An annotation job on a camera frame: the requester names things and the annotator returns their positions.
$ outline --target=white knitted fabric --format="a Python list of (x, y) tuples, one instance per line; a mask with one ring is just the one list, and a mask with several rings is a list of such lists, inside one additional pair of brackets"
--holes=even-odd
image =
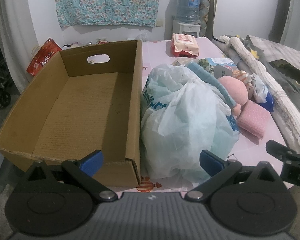
[(278, 82), (267, 72), (266, 67), (248, 51), (237, 37), (221, 36), (220, 40), (226, 42), (226, 48), (231, 45), (237, 51), (242, 60), (254, 71), (267, 85), (271, 95), (277, 104), (277, 109), (287, 126), (291, 129), (300, 145), (300, 112), (292, 103)]

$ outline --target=metal screw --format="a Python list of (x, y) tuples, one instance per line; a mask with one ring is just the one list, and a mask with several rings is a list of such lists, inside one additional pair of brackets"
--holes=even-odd
[(200, 199), (203, 197), (203, 193), (197, 190), (192, 190), (187, 193), (187, 196), (192, 199)]
[(115, 193), (110, 190), (104, 190), (99, 193), (99, 196), (103, 199), (111, 199), (115, 196)]

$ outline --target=white wall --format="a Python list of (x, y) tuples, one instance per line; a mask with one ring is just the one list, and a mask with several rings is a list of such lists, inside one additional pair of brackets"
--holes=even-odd
[[(137, 26), (71, 26), (60, 28), (54, 0), (28, 0), (34, 29), (40, 44), (52, 37), (60, 46), (80, 41), (87, 43), (105, 37), (109, 41), (125, 40), (148, 32), (152, 40), (170, 39), (172, 14), (176, 0), (160, 0), (157, 19), (164, 20), (163, 27)], [(278, 0), (218, 0), (214, 35), (247, 34), (268, 38)]]

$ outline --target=pink tablecloth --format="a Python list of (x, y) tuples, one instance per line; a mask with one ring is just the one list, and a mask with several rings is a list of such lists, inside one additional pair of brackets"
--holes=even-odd
[[(197, 38), (197, 43), (200, 47), (200, 54), (198, 59), (201, 58), (222, 58), (224, 54), (215, 46), (208, 38)], [(151, 70), (159, 64), (171, 64), (176, 60), (172, 56), (170, 51), (170, 41), (156, 41), (156, 42), (143, 42), (142, 54), (143, 54), (143, 73), (142, 73), (142, 87), (146, 84), (148, 74)], [(256, 140), (247, 134), (240, 134), (238, 142), (234, 145), (229, 159), (237, 159), (243, 165), (256, 166), (260, 161), (268, 161), (274, 167), (278, 174), (281, 173), (282, 162), (272, 157), (266, 152), (266, 143), (269, 140), (275, 140), (283, 145), (285, 142), (282, 135), (275, 124), (272, 117), (270, 118), (264, 138), (260, 141)], [(146, 176), (145, 170), (141, 169), (141, 175)], [(141, 182), (142, 189), (151, 189), (151, 192), (166, 192), (166, 191), (181, 191), (183, 194), (193, 188), (192, 184), (178, 176), (164, 179), (148, 179), (144, 178)], [(292, 184), (285, 183), (288, 188), (292, 187)], [(122, 189), (112, 188), (117, 193), (124, 191), (137, 191), (134, 189)]]

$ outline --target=white curtain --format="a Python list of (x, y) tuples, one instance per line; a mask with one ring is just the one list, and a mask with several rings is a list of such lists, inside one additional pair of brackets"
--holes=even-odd
[(28, 0), (0, 0), (0, 48), (20, 93), (32, 78), (26, 69), (37, 45)]

